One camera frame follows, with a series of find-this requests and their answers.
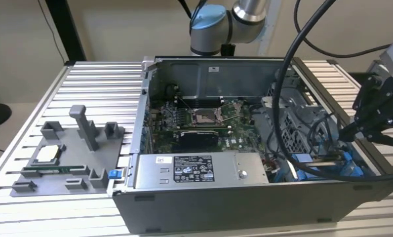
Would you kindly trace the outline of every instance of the motherboard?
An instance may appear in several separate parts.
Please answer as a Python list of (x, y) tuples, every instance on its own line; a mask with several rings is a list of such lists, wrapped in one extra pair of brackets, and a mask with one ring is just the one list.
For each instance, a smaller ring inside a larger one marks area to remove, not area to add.
[(185, 101), (176, 97), (151, 110), (155, 154), (189, 152), (258, 152), (266, 148), (243, 98)]

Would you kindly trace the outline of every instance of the barcode sticker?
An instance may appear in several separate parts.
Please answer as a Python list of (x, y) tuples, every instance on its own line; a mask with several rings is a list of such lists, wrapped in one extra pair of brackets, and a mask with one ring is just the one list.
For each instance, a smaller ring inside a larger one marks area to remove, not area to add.
[(172, 157), (155, 157), (156, 164), (171, 164)]

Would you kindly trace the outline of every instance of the label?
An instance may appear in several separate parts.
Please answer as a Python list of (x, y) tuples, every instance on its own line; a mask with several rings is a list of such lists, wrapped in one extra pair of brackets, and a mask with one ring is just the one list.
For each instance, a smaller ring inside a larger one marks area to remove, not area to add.
[(214, 182), (214, 167), (211, 156), (173, 157), (173, 181)]
[(155, 157), (156, 164), (171, 164), (172, 157)]
[(219, 67), (208, 67), (208, 72), (209, 73), (218, 73), (219, 72)]

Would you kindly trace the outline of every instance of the black pole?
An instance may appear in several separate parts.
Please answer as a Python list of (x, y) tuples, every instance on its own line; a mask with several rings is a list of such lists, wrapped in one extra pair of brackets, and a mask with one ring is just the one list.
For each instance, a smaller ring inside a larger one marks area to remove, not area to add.
[(67, 0), (45, 0), (69, 61), (85, 61)]

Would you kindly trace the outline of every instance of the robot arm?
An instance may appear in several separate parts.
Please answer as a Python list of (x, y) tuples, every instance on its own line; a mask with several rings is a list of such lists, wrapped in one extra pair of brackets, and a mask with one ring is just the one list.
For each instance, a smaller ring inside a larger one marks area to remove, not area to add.
[(371, 76), (360, 87), (352, 109), (354, 122), (339, 131), (339, 140), (352, 142), (356, 138), (393, 146), (393, 137), (380, 132), (393, 127), (393, 45), (380, 55), (390, 77)]
[(191, 30), (191, 52), (212, 56), (222, 44), (248, 43), (259, 35), (270, 0), (238, 0), (231, 10), (220, 5), (201, 7)]

